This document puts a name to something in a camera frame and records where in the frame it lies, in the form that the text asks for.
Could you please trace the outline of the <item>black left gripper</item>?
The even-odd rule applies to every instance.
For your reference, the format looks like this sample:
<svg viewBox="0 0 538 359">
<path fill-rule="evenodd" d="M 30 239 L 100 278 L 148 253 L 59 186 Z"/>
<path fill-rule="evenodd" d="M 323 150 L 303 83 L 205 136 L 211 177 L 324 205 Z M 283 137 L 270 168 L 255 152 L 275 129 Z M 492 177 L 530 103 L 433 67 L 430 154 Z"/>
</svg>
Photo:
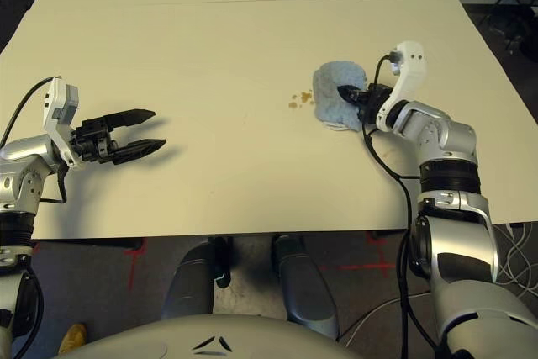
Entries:
<svg viewBox="0 0 538 359">
<path fill-rule="evenodd" d="M 105 163 L 110 161 L 112 156 L 112 163 L 120 165 L 138 160 L 159 150 L 166 141 L 138 140 L 114 151 L 114 142 L 110 133 L 119 127 L 142 124 L 155 115 L 154 111 L 136 108 L 83 120 L 81 125 L 71 132 L 70 144 L 83 161 Z"/>
</svg>

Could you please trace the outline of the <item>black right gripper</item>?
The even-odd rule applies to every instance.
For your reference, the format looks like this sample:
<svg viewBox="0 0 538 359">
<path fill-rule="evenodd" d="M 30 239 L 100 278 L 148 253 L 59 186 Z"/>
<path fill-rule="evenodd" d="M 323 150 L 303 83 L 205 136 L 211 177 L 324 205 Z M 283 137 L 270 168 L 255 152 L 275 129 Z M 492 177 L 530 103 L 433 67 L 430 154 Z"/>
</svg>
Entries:
<svg viewBox="0 0 538 359">
<path fill-rule="evenodd" d="M 388 100 L 393 89 L 383 84 L 370 83 L 365 92 L 353 85 L 341 85 L 337 91 L 347 103 L 359 103 L 358 118 L 364 124 L 375 124 L 381 106 Z"/>
</svg>

